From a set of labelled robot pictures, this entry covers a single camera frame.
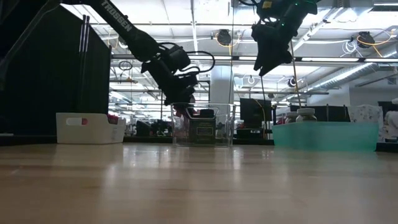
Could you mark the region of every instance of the teal bin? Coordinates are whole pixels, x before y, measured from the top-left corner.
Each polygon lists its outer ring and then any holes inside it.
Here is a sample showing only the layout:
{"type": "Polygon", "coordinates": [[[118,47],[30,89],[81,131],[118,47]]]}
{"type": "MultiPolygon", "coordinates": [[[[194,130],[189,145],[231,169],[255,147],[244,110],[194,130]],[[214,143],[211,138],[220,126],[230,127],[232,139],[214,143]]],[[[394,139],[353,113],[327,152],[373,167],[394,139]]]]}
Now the teal bin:
{"type": "Polygon", "coordinates": [[[314,151],[375,151],[376,123],[302,122],[275,125],[275,146],[314,151]]]}

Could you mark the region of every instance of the jar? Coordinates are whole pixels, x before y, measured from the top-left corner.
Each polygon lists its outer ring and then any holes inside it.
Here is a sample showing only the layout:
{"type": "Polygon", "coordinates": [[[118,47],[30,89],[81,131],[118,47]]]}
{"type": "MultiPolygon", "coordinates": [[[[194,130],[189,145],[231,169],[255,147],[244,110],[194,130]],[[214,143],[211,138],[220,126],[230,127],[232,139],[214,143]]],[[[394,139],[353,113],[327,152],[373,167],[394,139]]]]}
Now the jar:
{"type": "Polygon", "coordinates": [[[313,108],[302,108],[297,110],[298,117],[296,122],[307,122],[307,121],[317,121],[315,116],[315,109],[313,108]]]}
{"type": "Polygon", "coordinates": [[[297,116],[298,116],[297,112],[287,112],[285,124],[296,122],[297,116]]]}

